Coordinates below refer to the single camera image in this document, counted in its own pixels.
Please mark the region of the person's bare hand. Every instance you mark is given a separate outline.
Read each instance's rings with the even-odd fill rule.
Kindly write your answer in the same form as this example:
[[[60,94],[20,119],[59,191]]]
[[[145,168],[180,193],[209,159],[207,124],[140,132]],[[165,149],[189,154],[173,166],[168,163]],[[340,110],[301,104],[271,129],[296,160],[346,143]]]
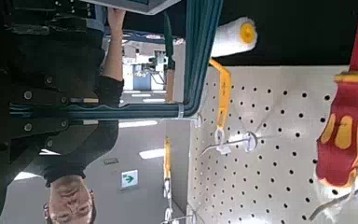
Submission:
[[[122,31],[126,11],[123,9],[108,8],[108,23],[112,33],[116,34]]]

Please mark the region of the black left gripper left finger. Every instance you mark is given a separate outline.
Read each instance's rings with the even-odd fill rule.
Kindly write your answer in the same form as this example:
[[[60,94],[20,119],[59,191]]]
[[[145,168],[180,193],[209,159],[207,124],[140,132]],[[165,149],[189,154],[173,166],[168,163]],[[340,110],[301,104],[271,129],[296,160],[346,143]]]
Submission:
[[[13,119],[10,148],[16,156],[36,146],[42,155],[74,151],[97,128],[97,121],[69,119]]]

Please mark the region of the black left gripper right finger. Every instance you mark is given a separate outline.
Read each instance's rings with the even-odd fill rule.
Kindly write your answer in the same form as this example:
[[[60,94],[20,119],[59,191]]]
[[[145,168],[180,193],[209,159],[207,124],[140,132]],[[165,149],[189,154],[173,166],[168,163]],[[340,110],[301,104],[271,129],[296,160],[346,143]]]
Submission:
[[[14,73],[11,76],[13,105],[96,104],[92,83],[77,75]]]

